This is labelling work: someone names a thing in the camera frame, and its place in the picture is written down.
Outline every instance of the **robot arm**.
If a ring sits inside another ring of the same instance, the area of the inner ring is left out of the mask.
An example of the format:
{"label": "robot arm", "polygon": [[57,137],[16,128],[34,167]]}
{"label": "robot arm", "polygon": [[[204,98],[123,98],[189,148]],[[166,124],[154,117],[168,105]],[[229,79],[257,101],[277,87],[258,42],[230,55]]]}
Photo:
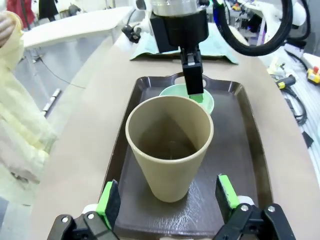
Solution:
{"label": "robot arm", "polygon": [[[239,42],[229,29],[224,0],[213,0],[213,18],[225,41],[237,52],[247,56],[267,55],[277,50],[288,37],[292,28],[292,0],[281,0],[283,21],[275,36],[266,44],[247,46]],[[199,43],[209,35],[206,8],[209,0],[145,0],[151,33],[154,35],[160,53],[181,49],[180,57],[187,92],[201,95],[202,59]]]}

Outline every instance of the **beige table surface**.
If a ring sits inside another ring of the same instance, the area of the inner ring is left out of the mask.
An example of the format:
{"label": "beige table surface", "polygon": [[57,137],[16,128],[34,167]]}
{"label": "beige table surface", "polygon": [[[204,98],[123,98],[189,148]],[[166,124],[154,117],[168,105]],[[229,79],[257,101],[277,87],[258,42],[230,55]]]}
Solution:
{"label": "beige table surface", "polygon": [[[261,136],[275,203],[297,240],[319,239],[320,191],[306,144],[276,84],[256,57],[240,62],[204,61],[210,78],[244,85]],[[135,80],[181,72],[179,60],[129,61],[113,46],[95,74],[52,152],[31,216],[29,240],[45,240],[60,214],[78,217],[97,203],[109,159]]]}

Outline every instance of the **brown tray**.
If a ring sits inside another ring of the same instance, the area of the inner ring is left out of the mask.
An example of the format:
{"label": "brown tray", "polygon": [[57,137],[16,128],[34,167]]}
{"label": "brown tray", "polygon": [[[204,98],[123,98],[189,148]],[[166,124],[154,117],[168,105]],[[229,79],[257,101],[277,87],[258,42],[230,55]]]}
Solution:
{"label": "brown tray", "polygon": [[251,197],[261,208],[272,203],[264,150],[244,87],[206,76],[205,89],[214,98],[214,134],[199,171],[178,202],[165,203],[152,194],[126,140],[126,121],[139,103],[158,96],[182,76],[146,76],[134,85],[103,185],[112,179],[119,182],[121,207],[114,231],[120,237],[214,237],[224,224],[215,198],[221,173],[229,176],[238,195]]}

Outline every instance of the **tan paper cup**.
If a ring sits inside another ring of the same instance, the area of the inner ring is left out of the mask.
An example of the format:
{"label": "tan paper cup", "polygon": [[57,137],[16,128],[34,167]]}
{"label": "tan paper cup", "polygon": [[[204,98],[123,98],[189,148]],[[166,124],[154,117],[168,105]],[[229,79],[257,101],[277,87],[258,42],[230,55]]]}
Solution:
{"label": "tan paper cup", "polygon": [[194,100],[158,96],[131,112],[125,135],[153,194],[173,203],[187,194],[213,138],[214,125]]}

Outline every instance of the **green bowl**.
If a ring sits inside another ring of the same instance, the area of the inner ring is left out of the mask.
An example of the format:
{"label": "green bowl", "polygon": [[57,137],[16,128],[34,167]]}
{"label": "green bowl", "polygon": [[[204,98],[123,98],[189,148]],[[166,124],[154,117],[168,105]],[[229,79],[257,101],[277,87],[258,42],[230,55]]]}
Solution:
{"label": "green bowl", "polygon": [[[187,92],[187,86],[185,84],[175,84],[172,86],[167,87],[160,93],[160,96],[179,96],[189,98]],[[203,90],[203,101],[198,102],[198,104],[203,107],[206,112],[211,115],[212,111],[214,110],[215,101],[212,95],[207,91]]]}

